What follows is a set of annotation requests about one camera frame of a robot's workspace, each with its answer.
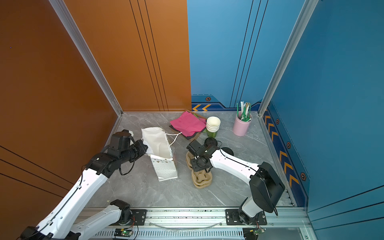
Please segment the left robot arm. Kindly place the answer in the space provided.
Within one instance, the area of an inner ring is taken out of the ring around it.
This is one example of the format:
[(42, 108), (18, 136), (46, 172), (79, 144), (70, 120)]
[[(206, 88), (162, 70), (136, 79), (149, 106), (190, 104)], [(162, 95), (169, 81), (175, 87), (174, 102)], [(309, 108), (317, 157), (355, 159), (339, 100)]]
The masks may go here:
[(114, 200), (108, 207), (82, 223), (75, 221), (95, 192), (122, 164), (135, 163), (148, 150), (143, 140), (135, 141), (128, 130), (112, 135), (110, 143), (92, 157), (81, 177), (61, 202), (35, 227), (27, 227), (21, 240), (88, 240), (111, 224), (133, 224), (130, 204)]

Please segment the white paper gift bag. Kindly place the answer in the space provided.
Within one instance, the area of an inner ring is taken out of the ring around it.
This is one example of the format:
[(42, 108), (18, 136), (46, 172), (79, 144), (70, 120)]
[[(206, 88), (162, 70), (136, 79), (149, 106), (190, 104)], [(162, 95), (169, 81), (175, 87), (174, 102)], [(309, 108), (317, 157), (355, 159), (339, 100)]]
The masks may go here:
[(179, 135), (168, 134), (160, 127), (142, 129), (143, 143), (148, 146), (146, 155), (150, 157), (160, 182), (178, 178), (172, 145)]

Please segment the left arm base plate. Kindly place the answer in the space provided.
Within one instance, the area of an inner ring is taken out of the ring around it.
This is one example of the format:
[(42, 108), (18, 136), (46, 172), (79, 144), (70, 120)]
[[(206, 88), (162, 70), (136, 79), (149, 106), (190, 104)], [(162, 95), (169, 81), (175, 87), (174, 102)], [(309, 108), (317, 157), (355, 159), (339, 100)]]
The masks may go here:
[(111, 226), (144, 226), (145, 221), (147, 217), (147, 210), (145, 209), (133, 209), (130, 210), (129, 217), (124, 220), (123, 217), (119, 221), (117, 221), (114, 224), (111, 224)]

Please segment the pink straw holder cup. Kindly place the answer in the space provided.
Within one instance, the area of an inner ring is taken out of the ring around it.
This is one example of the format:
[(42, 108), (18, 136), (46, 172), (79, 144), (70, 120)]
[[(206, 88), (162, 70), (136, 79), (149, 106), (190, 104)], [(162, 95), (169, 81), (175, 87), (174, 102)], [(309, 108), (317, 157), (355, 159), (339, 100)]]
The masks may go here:
[(235, 118), (235, 123), (234, 123), (234, 126), (233, 126), (233, 133), (237, 136), (245, 136), (248, 129), (249, 129), (249, 126), (252, 122), (252, 117), (250, 118), (249, 121), (242, 121), (241, 120), (241, 114), (238, 114), (238, 116), (236, 116)]

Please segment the stack of black lids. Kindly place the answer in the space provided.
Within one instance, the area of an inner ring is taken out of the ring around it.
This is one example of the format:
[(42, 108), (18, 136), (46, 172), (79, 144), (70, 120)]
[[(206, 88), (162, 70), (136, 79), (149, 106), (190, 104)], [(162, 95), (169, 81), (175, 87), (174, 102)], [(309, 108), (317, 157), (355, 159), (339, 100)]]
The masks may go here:
[(217, 147), (218, 141), (215, 138), (206, 138), (205, 142), (204, 142), (204, 146), (205, 147), (209, 147), (209, 146)]

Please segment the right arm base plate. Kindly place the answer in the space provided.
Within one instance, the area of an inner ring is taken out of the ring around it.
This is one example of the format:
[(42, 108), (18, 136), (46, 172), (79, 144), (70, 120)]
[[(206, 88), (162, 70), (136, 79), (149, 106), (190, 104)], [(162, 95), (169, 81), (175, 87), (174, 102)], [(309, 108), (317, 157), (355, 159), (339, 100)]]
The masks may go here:
[(226, 209), (225, 214), (226, 214), (226, 223), (228, 226), (237, 226), (237, 225), (266, 226), (268, 224), (264, 211), (259, 212), (252, 218), (238, 209)]

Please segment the aluminium front rail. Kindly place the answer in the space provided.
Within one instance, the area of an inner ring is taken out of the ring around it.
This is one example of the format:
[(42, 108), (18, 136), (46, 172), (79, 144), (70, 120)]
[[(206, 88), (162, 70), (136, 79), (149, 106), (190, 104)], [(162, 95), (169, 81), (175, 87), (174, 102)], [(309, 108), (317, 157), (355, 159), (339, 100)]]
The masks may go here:
[[(107, 226), (93, 240), (315, 240), (303, 208), (278, 207), (265, 213), (266, 226), (228, 226), (226, 209), (236, 207), (146, 208), (144, 226)], [(130, 238), (114, 238), (115, 229), (133, 230)]]

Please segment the stack of paper cups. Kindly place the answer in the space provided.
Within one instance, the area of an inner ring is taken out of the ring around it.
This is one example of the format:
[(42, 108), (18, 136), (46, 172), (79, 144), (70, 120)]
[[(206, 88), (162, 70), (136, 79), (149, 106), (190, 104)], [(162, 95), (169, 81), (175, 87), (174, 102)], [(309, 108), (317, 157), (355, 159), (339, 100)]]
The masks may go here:
[(209, 117), (206, 122), (207, 136), (215, 138), (221, 125), (221, 120), (218, 117)]

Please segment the pink napkin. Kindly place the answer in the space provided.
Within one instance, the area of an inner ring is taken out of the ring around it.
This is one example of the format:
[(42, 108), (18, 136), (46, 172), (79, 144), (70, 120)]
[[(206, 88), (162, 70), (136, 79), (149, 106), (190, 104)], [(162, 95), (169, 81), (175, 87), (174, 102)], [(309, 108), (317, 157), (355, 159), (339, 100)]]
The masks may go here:
[(182, 115), (170, 122), (171, 126), (181, 132), (185, 137), (192, 136), (196, 132), (200, 132), (206, 127), (206, 122), (201, 122), (200, 119), (191, 113), (182, 113)]

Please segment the beige pulp cup carrier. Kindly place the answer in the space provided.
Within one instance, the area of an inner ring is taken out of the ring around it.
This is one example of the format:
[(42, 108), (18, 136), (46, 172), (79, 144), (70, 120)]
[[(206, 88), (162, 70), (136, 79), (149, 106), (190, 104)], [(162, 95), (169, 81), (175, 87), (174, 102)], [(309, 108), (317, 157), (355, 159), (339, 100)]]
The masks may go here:
[(191, 164), (191, 160), (195, 157), (190, 153), (187, 152), (186, 154), (186, 163), (188, 168), (192, 172), (192, 181), (196, 188), (203, 189), (212, 184), (213, 181), (213, 175), (211, 172), (207, 173), (205, 170), (194, 172)]

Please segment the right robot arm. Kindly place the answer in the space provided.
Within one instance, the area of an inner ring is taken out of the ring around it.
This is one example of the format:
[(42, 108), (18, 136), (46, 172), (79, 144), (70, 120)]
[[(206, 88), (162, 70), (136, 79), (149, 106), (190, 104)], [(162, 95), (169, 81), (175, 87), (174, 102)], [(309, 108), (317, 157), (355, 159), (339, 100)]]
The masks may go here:
[(192, 141), (187, 150), (192, 154), (190, 160), (194, 172), (221, 169), (245, 182), (252, 196), (244, 200), (238, 209), (240, 222), (251, 225), (261, 212), (277, 214), (277, 203), (285, 191), (285, 185), (274, 168), (267, 162), (254, 164), (246, 162), (225, 152), (218, 146), (201, 145)]

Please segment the bundle of wrapped straws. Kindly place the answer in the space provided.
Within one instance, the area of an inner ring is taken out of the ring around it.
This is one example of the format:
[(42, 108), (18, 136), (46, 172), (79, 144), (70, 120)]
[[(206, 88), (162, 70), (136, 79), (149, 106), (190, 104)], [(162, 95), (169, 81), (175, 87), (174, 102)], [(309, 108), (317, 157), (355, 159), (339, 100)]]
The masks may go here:
[(237, 118), (242, 122), (250, 122), (252, 120), (251, 116), (252, 105), (250, 103), (246, 103), (241, 101), (237, 103)]

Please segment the green circuit board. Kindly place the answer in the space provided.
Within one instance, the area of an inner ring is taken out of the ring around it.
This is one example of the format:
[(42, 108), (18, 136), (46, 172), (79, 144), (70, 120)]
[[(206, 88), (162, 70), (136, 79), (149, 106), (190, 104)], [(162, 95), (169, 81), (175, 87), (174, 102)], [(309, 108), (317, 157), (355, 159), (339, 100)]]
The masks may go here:
[(118, 228), (115, 229), (114, 238), (124, 237), (130, 238), (133, 235), (133, 230), (128, 228)]

